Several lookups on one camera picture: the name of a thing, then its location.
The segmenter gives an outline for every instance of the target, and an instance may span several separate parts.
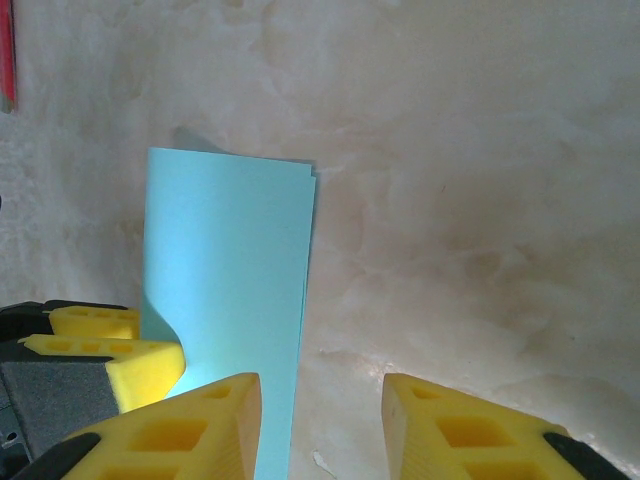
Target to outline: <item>marble surface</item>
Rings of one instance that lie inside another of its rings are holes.
[[[312,159],[290,478],[387,478],[395,371],[640,478],[637,1],[16,4],[0,304],[137,305],[146,149],[177,128]]]

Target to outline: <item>light blue paper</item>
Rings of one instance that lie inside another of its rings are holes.
[[[142,336],[175,341],[177,334],[182,343],[187,371],[170,396],[240,372],[260,374],[255,478],[284,480],[309,261],[312,168],[151,149],[148,169]]]

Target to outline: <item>red object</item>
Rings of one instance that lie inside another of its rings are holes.
[[[6,112],[16,103],[15,78],[11,0],[0,0],[0,103]]]

